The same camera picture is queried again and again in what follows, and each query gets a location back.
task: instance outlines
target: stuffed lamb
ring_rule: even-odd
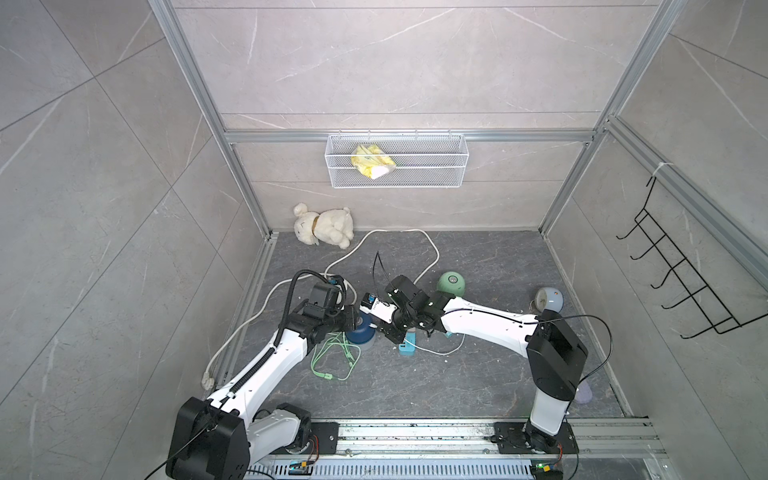
[[[347,207],[318,214],[310,212],[305,204],[298,204],[293,208],[293,214],[297,216],[293,232],[301,243],[319,245],[318,240],[322,240],[345,249],[354,237],[352,214]]]

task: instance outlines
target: black hook rack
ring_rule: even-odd
[[[645,203],[643,204],[643,208],[640,210],[640,212],[638,212],[638,213],[637,213],[637,215],[635,215],[635,216],[634,216],[634,227],[632,227],[632,230],[630,230],[630,231],[629,231],[629,233],[627,233],[627,234],[626,234],[626,235],[624,235],[623,237],[619,237],[619,236],[617,235],[617,236],[616,236],[616,238],[618,238],[619,240],[623,240],[623,239],[625,239],[625,238],[629,237],[629,236],[632,234],[632,232],[634,232],[636,229],[638,229],[638,228],[639,228],[639,229],[640,229],[640,231],[641,231],[641,232],[643,232],[643,234],[645,235],[645,237],[648,239],[648,241],[650,241],[650,247],[648,247],[648,250],[645,250],[645,251],[644,251],[644,252],[643,252],[643,253],[642,253],[642,254],[641,254],[639,257],[633,257],[633,256],[631,256],[631,255],[630,255],[630,258],[631,258],[632,260],[639,260],[639,259],[641,259],[641,258],[645,257],[645,255],[646,255],[648,252],[650,252],[651,250],[656,250],[656,251],[659,253],[659,255],[661,256],[662,260],[664,260],[664,262],[665,262],[665,263],[667,264],[667,266],[669,267],[669,270],[667,271],[667,274],[666,274],[666,275],[664,275],[664,278],[661,280],[661,283],[659,283],[658,285],[654,285],[654,284],[651,284],[651,285],[650,285],[650,287],[651,287],[651,288],[654,288],[654,289],[659,289],[659,288],[661,288],[661,287],[664,285],[664,283],[665,283],[665,282],[667,282],[667,279],[670,277],[670,275],[671,275],[671,274],[673,274],[673,275],[675,275],[675,277],[677,278],[677,281],[678,281],[678,282],[680,282],[680,285],[682,285],[682,286],[683,286],[683,288],[685,289],[685,291],[686,291],[686,293],[687,293],[687,295],[685,296],[685,298],[683,298],[683,299],[682,299],[682,300],[680,300],[679,302],[675,303],[674,305],[672,305],[672,306],[664,306],[664,305],[662,305],[662,306],[661,306],[661,308],[663,308],[663,309],[665,309],[665,310],[673,309],[674,307],[676,307],[676,306],[680,305],[681,303],[685,302],[686,300],[688,300],[688,299],[691,299],[691,300],[693,300],[693,302],[694,302],[694,303],[696,303],[696,306],[699,308],[699,311],[701,311],[701,314],[702,314],[702,315],[704,315],[704,318],[705,318],[705,319],[707,319],[707,322],[710,324],[710,326],[708,326],[707,328],[705,328],[705,329],[701,330],[701,331],[700,331],[700,332],[698,332],[698,333],[694,333],[693,335],[688,335],[688,336],[685,336],[685,335],[680,335],[680,338],[684,338],[684,339],[692,339],[692,338],[694,338],[695,336],[699,336],[699,335],[701,335],[702,333],[704,333],[704,332],[708,332],[708,331],[710,331],[710,330],[714,330],[715,332],[717,332],[717,333],[719,333],[720,335],[722,335],[723,333],[728,333],[728,332],[730,332],[731,330],[735,330],[735,329],[741,328],[741,327],[743,327],[743,326],[745,326],[745,325],[749,325],[749,324],[750,324],[750,323],[752,323],[752,322],[755,322],[755,321],[757,321],[757,320],[759,320],[759,319],[761,319],[761,318],[765,318],[766,316],[768,316],[768,313],[765,313],[764,315],[758,316],[758,317],[756,317],[756,318],[753,318],[753,319],[751,319],[751,320],[749,320],[749,321],[746,321],[746,322],[740,322],[740,321],[739,321],[739,320],[738,320],[738,319],[737,319],[737,318],[736,318],[736,317],[735,317],[735,316],[734,316],[734,315],[731,313],[731,311],[728,309],[728,307],[726,306],[726,304],[725,304],[725,303],[724,303],[724,302],[723,302],[723,301],[720,299],[720,297],[717,295],[717,293],[715,293],[715,291],[712,289],[712,287],[710,286],[710,284],[709,284],[709,283],[708,283],[708,282],[707,282],[707,281],[704,279],[704,277],[703,277],[703,276],[701,276],[701,273],[699,272],[699,270],[697,270],[697,269],[696,269],[696,267],[695,267],[695,266],[694,266],[694,265],[693,265],[693,264],[690,262],[690,260],[688,260],[688,257],[685,255],[685,253],[683,253],[683,251],[682,251],[682,250],[680,250],[680,248],[677,246],[677,244],[674,242],[674,240],[672,240],[672,238],[671,238],[669,235],[667,235],[667,232],[666,232],[666,231],[664,231],[664,229],[663,229],[663,228],[661,228],[661,225],[660,225],[660,224],[659,224],[659,223],[656,221],[656,219],[655,219],[655,218],[654,218],[654,217],[653,217],[653,216],[650,214],[650,212],[647,210],[647,206],[648,206],[648,200],[650,199],[650,194],[651,194],[651,193],[654,191],[654,185],[656,185],[656,177],[653,177],[653,176],[652,176],[652,177],[651,177],[651,178],[648,180],[648,183],[647,183],[647,184],[645,184],[645,186],[646,186],[646,187],[647,187],[648,185],[650,185],[650,189],[648,190],[648,195],[645,197]],[[643,223],[645,220],[649,220],[649,221],[652,221],[652,222],[653,222],[653,223],[656,225],[656,227],[657,227],[657,228],[659,229],[659,231],[662,233],[661,237],[659,237],[659,238],[658,238],[657,240],[655,240],[655,241],[654,241],[654,240],[653,240],[653,239],[650,237],[650,235],[648,234],[648,232],[647,232],[647,231],[646,231],[646,230],[643,228],[643,226],[641,225],[641,224],[642,224],[642,223]],[[677,252],[678,252],[678,253],[679,253],[679,254],[680,254],[682,257],[683,257],[683,259],[682,259],[682,260],[680,260],[679,262],[676,262],[674,265],[673,265],[673,264],[672,264],[672,263],[669,261],[669,259],[668,259],[668,258],[667,258],[667,257],[664,255],[664,252],[662,252],[662,251],[661,251],[661,249],[658,247],[658,244],[659,244],[659,242],[661,242],[661,241],[662,241],[663,239],[665,239],[665,238],[666,238],[667,240],[669,240],[669,243],[671,243],[671,244],[672,244],[672,246],[674,247],[674,249],[675,249],[675,250],[677,250]],[[688,265],[688,266],[689,266],[689,267],[690,267],[690,268],[691,268],[691,269],[692,269],[694,272],[696,272],[696,275],[697,275],[697,276],[699,277],[699,279],[702,281],[702,283],[704,284],[704,286],[702,286],[701,288],[699,288],[699,289],[697,289],[697,290],[695,290],[695,291],[691,292],[691,290],[690,290],[689,286],[688,286],[688,285],[687,285],[687,284],[686,284],[686,283],[683,281],[683,279],[682,279],[682,278],[680,278],[680,275],[679,275],[679,274],[677,273],[677,271],[675,270],[676,268],[678,268],[680,265],[683,265],[684,263],[687,263],[687,265]],[[701,306],[701,303],[699,302],[699,300],[696,300],[696,298],[694,297],[694,295],[697,295],[698,293],[701,293],[701,292],[703,292],[704,290],[709,290],[709,291],[710,291],[710,293],[712,293],[712,295],[714,296],[714,298],[715,298],[715,299],[717,299],[717,301],[720,303],[720,305],[723,307],[723,309],[724,309],[724,310],[727,312],[727,314],[728,314],[728,317],[727,317],[726,319],[720,320],[720,321],[718,321],[718,322],[716,322],[716,323],[715,323],[715,322],[714,322],[714,321],[713,321],[713,320],[710,318],[710,316],[709,316],[709,315],[707,315],[707,312],[706,312],[706,311],[704,311],[704,308]],[[736,326],[727,327],[727,328],[725,328],[725,329],[718,329],[718,328],[717,328],[717,327],[719,327],[719,326],[723,325],[723,324],[724,324],[725,322],[727,322],[728,320],[733,320],[734,322],[736,322]]]

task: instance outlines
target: wire basket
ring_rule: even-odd
[[[397,168],[375,180],[352,165],[358,145],[376,144]],[[333,134],[326,164],[334,188],[460,187],[469,152],[461,134]]]

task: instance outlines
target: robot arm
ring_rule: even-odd
[[[256,413],[278,382],[327,333],[359,326],[354,306],[337,305],[343,291],[340,285],[340,278],[336,285],[315,285],[309,299],[284,317],[270,343],[240,373],[206,400],[187,400],[171,439],[168,476],[242,478],[252,461],[279,447],[289,452],[305,449],[310,434],[307,411],[282,404],[265,418],[256,420]],[[392,303],[365,295],[359,311],[370,314],[375,326],[394,343],[402,343],[410,328],[436,329],[486,339],[528,358],[537,391],[525,426],[526,439],[535,450],[552,450],[587,358],[586,348],[570,327],[552,322],[556,313],[518,315],[446,294],[427,296],[404,276],[390,283],[387,295]],[[275,345],[278,336],[280,342]]]
[[[555,322],[556,312],[518,315],[448,294],[427,296],[402,275],[388,285],[387,296],[392,304],[367,295],[360,311],[375,317],[374,324],[394,343],[402,343],[409,328],[435,329],[476,336],[528,358],[536,396],[525,433],[533,449],[552,449],[588,354],[567,323]]]

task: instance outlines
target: green ball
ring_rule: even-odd
[[[440,276],[437,282],[439,292],[451,293],[456,296],[464,296],[466,283],[464,277],[456,272],[445,272]]]

